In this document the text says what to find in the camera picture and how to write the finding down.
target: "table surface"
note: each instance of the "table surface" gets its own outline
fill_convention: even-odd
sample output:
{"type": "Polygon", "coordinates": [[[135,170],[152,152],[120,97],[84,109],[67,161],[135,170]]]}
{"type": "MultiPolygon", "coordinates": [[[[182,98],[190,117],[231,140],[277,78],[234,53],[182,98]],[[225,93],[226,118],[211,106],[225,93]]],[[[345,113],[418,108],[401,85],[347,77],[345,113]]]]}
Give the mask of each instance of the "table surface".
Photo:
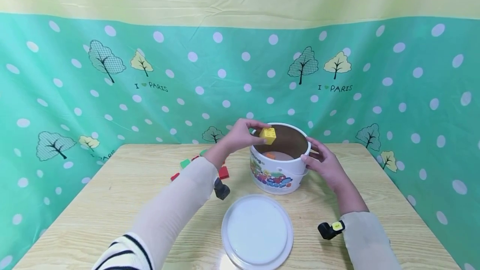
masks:
{"type": "MultiPolygon", "coordinates": [[[[370,211],[382,222],[404,270],[457,270],[413,207],[360,144],[327,144],[338,156],[370,211]]],[[[61,213],[15,269],[91,269],[108,245],[129,229],[142,204],[170,183],[179,162],[208,145],[123,145],[61,213]]],[[[228,157],[231,194],[213,194],[175,242],[163,269],[230,270],[220,229],[228,207],[247,194],[266,194],[250,178],[249,150],[228,157]]],[[[316,173],[288,195],[269,195],[287,210],[295,240],[281,269],[353,270],[342,236],[323,240],[316,227],[338,219],[335,196],[316,173]]]]}

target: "plastic lid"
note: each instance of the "plastic lid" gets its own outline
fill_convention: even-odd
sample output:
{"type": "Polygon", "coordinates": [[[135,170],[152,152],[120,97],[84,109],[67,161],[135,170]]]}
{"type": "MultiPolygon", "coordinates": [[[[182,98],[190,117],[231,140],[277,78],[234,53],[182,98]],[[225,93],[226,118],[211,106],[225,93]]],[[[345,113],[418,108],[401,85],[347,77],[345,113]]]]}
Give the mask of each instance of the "plastic lid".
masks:
{"type": "Polygon", "coordinates": [[[241,269],[274,270],[292,250],[293,225],[277,201],[247,195],[225,213],[222,242],[228,257],[241,269]]]}

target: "person's left hand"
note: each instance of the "person's left hand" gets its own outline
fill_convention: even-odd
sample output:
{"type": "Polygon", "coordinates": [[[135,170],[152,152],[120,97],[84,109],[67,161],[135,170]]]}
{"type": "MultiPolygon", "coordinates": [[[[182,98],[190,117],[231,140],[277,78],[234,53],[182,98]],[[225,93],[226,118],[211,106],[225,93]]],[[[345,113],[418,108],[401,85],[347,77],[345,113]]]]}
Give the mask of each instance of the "person's left hand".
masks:
{"type": "Polygon", "coordinates": [[[262,128],[269,128],[271,125],[256,121],[253,119],[238,119],[230,132],[222,138],[220,143],[226,146],[230,153],[237,150],[249,147],[252,145],[265,144],[266,139],[254,137],[250,134],[249,129],[261,130],[262,128]]]}

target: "yellow lego brick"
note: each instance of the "yellow lego brick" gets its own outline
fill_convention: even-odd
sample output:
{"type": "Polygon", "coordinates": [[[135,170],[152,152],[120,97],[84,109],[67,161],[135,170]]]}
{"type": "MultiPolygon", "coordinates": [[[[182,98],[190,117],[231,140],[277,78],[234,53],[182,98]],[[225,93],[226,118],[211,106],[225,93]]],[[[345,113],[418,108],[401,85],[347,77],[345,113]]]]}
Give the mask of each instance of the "yellow lego brick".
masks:
{"type": "Polygon", "coordinates": [[[277,138],[277,135],[275,134],[275,129],[274,128],[263,128],[262,131],[260,132],[260,138],[264,138],[267,140],[267,145],[271,145],[274,141],[275,138],[277,138]]]}

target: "hand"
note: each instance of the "hand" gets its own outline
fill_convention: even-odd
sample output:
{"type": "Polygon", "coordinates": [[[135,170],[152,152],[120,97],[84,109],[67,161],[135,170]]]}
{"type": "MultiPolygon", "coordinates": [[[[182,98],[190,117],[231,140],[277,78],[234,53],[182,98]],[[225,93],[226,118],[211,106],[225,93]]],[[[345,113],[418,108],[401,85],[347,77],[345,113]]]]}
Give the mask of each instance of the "hand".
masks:
{"type": "Polygon", "coordinates": [[[307,164],[307,169],[316,171],[327,183],[328,187],[335,193],[345,184],[350,182],[337,157],[328,147],[314,138],[307,137],[316,152],[301,155],[301,159],[307,164]]]}
{"type": "Polygon", "coordinates": [[[230,153],[234,153],[245,147],[252,145],[265,144],[266,140],[260,137],[254,137],[249,129],[261,130],[271,127],[268,124],[252,119],[238,119],[230,132],[219,142],[226,146],[230,153]]]}

